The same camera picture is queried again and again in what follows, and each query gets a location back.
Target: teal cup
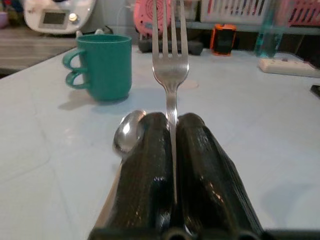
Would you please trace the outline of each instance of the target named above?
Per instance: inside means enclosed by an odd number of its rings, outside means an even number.
[[[86,89],[96,101],[125,99],[132,84],[132,40],[120,35],[84,35],[76,39],[77,49],[64,55],[62,63],[70,69],[65,82],[74,89]],[[80,67],[71,66],[75,56]],[[75,79],[83,75],[83,83]]]

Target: metal fork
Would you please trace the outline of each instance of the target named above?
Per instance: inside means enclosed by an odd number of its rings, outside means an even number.
[[[169,122],[169,131],[172,148],[173,165],[173,188],[174,203],[178,204],[177,193],[177,148],[176,148],[176,127],[177,127],[177,90],[179,85],[187,78],[189,72],[188,62],[188,40],[185,18],[184,0],[180,0],[180,21],[181,21],[181,55],[178,55],[176,22],[174,1],[171,1],[171,42],[172,51],[168,51],[168,30],[167,30],[167,0],[163,0],[163,34],[162,34],[162,57],[159,54],[157,0],[153,0],[152,11],[152,62],[155,79],[161,84],[166,94],[166,117]]]

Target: black object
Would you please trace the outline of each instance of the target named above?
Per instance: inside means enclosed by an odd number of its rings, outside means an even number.
[[[320,86],[319,85],[312,85],[311,92],[313,92],[317,97],[320,98]]]
[[[173,209],[167,120],[151,113],[140,124],[145,132],[122,160],[111,214],[101,221],[105,204],[89,240],[320,240],[319,231],[263,230],[234,163],[193,113],[177,125]]]
[[[139,50],[142,53],[151,53],[152,52],[152,39],[142,39],[138,42]],[[172,42],[168,41],[168,50],[171,52]],[[178,52],[181,53],[181,41],[177,41]],[[199,41],[188,41],[188,50],[192,55],[200,55],[204,49],[204,45]],[[159,40],[159,51],[162,52],[162,40]]]

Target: white basket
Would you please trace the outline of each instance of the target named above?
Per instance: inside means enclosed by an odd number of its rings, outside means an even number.
[[[202,0],[200,21],[261,25],[269,0]]]

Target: white power strip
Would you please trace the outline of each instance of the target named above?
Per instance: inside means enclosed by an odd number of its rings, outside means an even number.
[[[259,67],[265,73],[320,78],[320,70],[307,62],[261,58]]]

